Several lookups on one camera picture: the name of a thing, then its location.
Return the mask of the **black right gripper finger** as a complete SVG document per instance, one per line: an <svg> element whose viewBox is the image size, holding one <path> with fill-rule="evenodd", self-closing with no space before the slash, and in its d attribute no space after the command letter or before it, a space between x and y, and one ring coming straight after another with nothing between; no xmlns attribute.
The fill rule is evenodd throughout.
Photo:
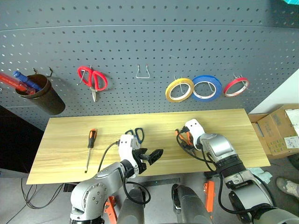
<svg viewBox="0 0 299 224"><path fill-rule="evenodd" d="M194 148L190 145L188 145L187 143L180 143L182 149L188 153L188 154L192 154L192 155L195 155L195 152L194 152Z"/></svg>

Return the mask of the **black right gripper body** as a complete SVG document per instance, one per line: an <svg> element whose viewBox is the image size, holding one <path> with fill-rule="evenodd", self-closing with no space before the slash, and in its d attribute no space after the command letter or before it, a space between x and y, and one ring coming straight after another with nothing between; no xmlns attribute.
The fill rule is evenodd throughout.
<svg viewBox="0 0 299 224"><path fill-rule="evenodd" d="M193 137L192 137L191 133L187 132L186 135L187 135L187 144L192 146L194 148L194 150L197 150L196 146L193 143Z"/></svg>

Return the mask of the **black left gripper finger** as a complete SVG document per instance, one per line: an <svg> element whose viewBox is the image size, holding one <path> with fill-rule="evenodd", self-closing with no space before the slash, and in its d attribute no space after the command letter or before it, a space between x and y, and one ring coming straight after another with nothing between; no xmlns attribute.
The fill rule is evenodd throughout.
<svg viewBox="0 0 299 224"><path fill-rule="evenodd" d="M164 150L163 149L156 149L155 151L153 151L148 158L148 163L150 165L154 164L157 160L159 160L161 158L161 156L163 155Z"/></svg>
<svg viewBox="0 0 299 224"><path fill-rule="evenodd" d="M137 152L136 152L137 157L141 160L148 160L150 158L150 155L146 154L147 150L148 150L147 148L138 149Z"/></svg>

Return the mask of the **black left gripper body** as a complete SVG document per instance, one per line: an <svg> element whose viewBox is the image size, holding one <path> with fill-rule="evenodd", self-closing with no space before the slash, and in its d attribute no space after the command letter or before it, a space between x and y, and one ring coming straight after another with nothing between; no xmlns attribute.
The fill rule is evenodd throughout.
<svg viewBox="0 0 299 224"><path fill-rule="evenodd" d="M143 162L141 159L139 159L137 157L136 152L137 152L137 149L133 150L132 155L133 155L133 158L134 158L134 160L136 161L136 163L138 165L138 174L141 174L147 169L147 167L146 167L145 162Z"/></svg>

